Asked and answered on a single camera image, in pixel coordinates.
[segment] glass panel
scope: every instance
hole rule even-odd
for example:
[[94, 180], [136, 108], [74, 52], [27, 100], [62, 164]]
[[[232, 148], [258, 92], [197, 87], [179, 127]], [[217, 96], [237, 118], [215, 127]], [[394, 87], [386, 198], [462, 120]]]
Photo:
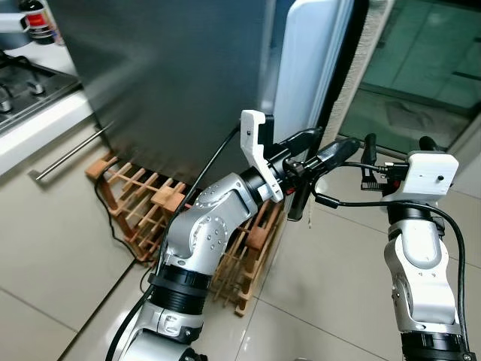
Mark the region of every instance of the glass panel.
[[447, 149], [466, 129], [481, 109], [481, 13], [460, 3], [396, 1], [342, 135], [375, 132], [408, 153], [423, 135]]

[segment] cabinet handle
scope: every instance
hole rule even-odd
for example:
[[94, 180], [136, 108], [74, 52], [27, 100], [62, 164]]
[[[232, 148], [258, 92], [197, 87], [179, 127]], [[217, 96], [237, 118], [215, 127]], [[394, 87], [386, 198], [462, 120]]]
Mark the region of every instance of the cabinet handle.
[[35, 182], [35, 183], [40, 183], [42, 178], [44, 178], [46, 175], [48, 175], [50, 172], [54, 171], [57, 169], [61, 164], [63, 164], [66, 160], [68, 160], [71, 156], [73, 156], [76, 152], [78, 152], [80, 149], [88, 145], [90, 142], [92, 142], [95, 138], [97, 138], [100, 134], [102, 134], [105, 130], [107, 130], [107, 127], [100, 129], [98, 132], [90, 135], [85, 141], [82, 143], [78, 144], [74, 149], [70, 150], [68, 153], [64, 154], [60, 158], [58, 158], [55, 162], [50, 164], [48, 167], [46, 167], [43, 171], [36, 171], [32, 169], [28, 174], [29, 177]]

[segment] white countertop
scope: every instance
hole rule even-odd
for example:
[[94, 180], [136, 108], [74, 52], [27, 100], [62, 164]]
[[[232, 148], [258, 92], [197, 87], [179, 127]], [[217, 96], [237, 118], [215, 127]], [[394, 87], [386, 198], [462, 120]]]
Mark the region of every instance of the white countertop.
[[[5, 52], [12, 56], [24, 55], [47, 68], [77, 74], [66, 47], [32, 42]], [[84, 92], [79, 90], [0, 135], [0, 176], [92, 113]]]

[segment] power cord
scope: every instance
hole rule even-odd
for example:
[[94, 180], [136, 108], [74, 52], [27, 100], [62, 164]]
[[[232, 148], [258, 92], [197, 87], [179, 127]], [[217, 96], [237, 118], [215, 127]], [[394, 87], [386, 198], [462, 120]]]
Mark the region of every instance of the power cord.
[[149, 272], [152, 271], [152, 268], [153, 268], [153, 265], [145, 270], [144, 274], [142, 275], [141, 281], [138, 284], [138, 288], [139, 290], [141, 290], [142, 293], [145, 293], [144, 289], [142, 288], [142, 283], [144, 282], [145, 276], [147, 276]]
[[344, 162], [342, 166], [370, 169], [371, 171], [378, 171], [379, 173], [383, 173], [383, 170], [384, 170], [384, 167], [380, 167], [378, 165], [371, 165], [371, 164], [364, 164], [364, 163], [357, 163], [357, 162]]
[[[156, 274], [158, 275], [160, 270], [162, 269], [162, 264], [164, 262], [164, 259], [165, 259], [165, 251], [167, 250], [167, 235], [168, 235], [168, 230], [170, 229], [171, 227], [171, 224], [173, 222], [173, 220], [175, 219], [175, 217], [177, 217], [179, 215], [179, 213], [184, 209], [184, 207], [186, 206], [187, 202], [190, 200], [190, 198], [193, 196], [193, 194], [195, 193], [195, 190], [197, 189], [197, 186], [198, 184], [200, 183], [201, 179], [203, 178], [203, 176], [205, 176], [205, 174], [207, 173], [207, 171], [209, 170], [209, 168], [212, 166], [212, 164], [215, 162], [215, 160], [217, 159], [217, 157], [221, 154], [221, 152], [225, 149], [225, 147], [227, 146], [227, 144], [231, 141], [231, 139], [233, 139], [233, 137], [236, 135], [237, 132], [239, 132], [239, 130], [241, 129], [241, 126], [240, 125], [237, 125], [227, 136], [227, 138], [225, 138], [225, 140], [221, 143], [221, 145], [219, 145], [219, 147], [217, 148], [216, 152], [212, 155], [212, 157], [210, 158], [209, 162], [207, 162], [207, 164], [205, 165], [204, 169], [202, 169], [202, 171], [199, 173], [199, 175], [197, 176], [197, 179], [195, 179], [195, 182], [194, 184], [192, 185], [192, 187], [190, 188], [189, 192], [186, 194], [186, 196], [184, 197], [183, 201], [177, 206], [177, 208], [175, 209], [175, 212], [171, 218], [171, 220], [169, 221], [168, 225], [165, 227], [164, 229], [164, 234], [162, 236], [162, 245], [161, 245], [161, 249], [159, 250], [159, 260], [157, 262], [157, 267], [156, 267]], [[139, 300], [137, 301], [137, 303], [134, 305], [134, 307], [130, 310], [130, 312], [127, 314], [126, 318], [123, 320], [123, 322], [120, 324], [117, 332], [115, 333], [115, 336], [113, 337], [112, 339], [112, 342], [110, 343], [110, 347], [108, 348], [108, 352], [107, 352], [107, 355], [105, 357], [105, 361], [112, 361], [113, 359], [113, 354], [115, 353], [115, 349], [117, 347], [117, 345], [119, 344], [119, 340], [120, 340], [120, 337], [122, 337], [122, 334], [125, 332], [128, 324], [130, 323], [130, 321], [132, 320], [132, 318], [134, 318], [135, 314], [137, 313], [137, 311], [142, 307], [142, 305], [145, 303], [145, 301], [149, 298], [150, 294], [152, 293], [153, 291], [153, 288], [154, 286], [151, 284], [149, 285], [149, 287], [145, 290], [145, 293], [142, 295], [142, 297], [139, 298]]]
[[101, 170], [101, 173], [99, 175], [99, 177], [95, 180], [95, 185], [94, 185], [94, 190], [95, 190], [95, 195], [97, 196], [98, 200], [100, 201], [100, 203], [102, 204], [102, 206], [104, 207], [105, 209], [105, 212], [107, 212], [107, 217], [108, 217], [108, 225], [110, 227], [110, 233], [112, 235], [112, 238], [119, 242], [120, 244], [122, 244], [128, 251], [129, 253], [134, 257], [135, 259], [135, 262], [138, 262], [138, 263], [149, 263], [149, 262], [152, 262], [152, 260], [147, 260], [147, 261], [141, 261], [137, 258], [137, 255], [135, 254], [134, 250], [131, 249], [130, 245], [125, 242], [124, 240], [122, 240], [121, 238], [118, 238], [115, 234], [115, 228], [113, 227], [113, 219], [112, 219], [112, 214], [110, 214], [109, 210], [108, 210], [108, 206], [107, 204], [105, 203], [105, 201], [103, 200], [103, 198], [101, 197], [100, 195], [100, 192], [98, 191], [98, 186], [100, 185], [100, 182], [101, 182], [101, 179], [104, 177], [104, 174], [111, 168], [113, 167], [114, 165], [116, 165], [118, 162], [120, 162], [120, 159], [116, 160], [115, 162], [112, 162], [110, 163], [109, 165], [106, 165], [102, 170]]
[[429, 211], [435, 213], [442, 218], [444, 218], [452, 227], [455, 233], [456, 241], [458, 242], [459, 249], [459, 264], [458, 264], [458, 317], [459, 325], [461, 327], [461, 337], [463, 338], [464, 346], [467, 352], [470, 352], [469, 341], [467, 339], [467, 327], [466, 318], [464, 312], [464, 269], [466, 263], [466, 250], [464, 249], [464, 237], [458, 226], [458, 224], [449, 216], [446, 212], [443, 212], [439, 208], [433, 207], [431, 205], [425, 205], [422, 203], [412, 202], [412, 201], [381, 201], [381, 202], [342, 202], [339, 199], [326, 196], [324, 194], [318, 193], [315, 190], [316, 182], [319, 178], [315, 179], [311, 184], [311, 193], [316, 197], [316, 202], [323, 205], [327, 205], [332, 208], [337, 207], [383, 207], [389, 205], [397, 205], [401, 207], [415, 208], [423, 211]]

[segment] tiled floor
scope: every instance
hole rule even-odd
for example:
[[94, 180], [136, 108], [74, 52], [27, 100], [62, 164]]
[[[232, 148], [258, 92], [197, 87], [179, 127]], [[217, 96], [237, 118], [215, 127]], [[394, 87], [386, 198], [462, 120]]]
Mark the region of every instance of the tiled floor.
[[0, 290], [0, 359], [57, 359], [75, 336], [51, 316]]
[[[376, 200], [359, 191], [359, 170], [342, 168], [320, 186], [344, 200]], [[471, 348], [481, 355], [481, 201], [451, 192], [441, 203], [466, 238], [466, 308]], [[378, 209], [307, 208], [288, 223], [254, 302], [244, 318], [210, 300], [201, 338], [193, 347], [213, 361], [401, 360], [400, 337], [384, 263], [386, 215]], [[455, 291], [457, 249], [451, 232], [448, 278]], [[110, 339], [140, 296], [143, 269], [135, 266], [65, 361], [104, 359]]]

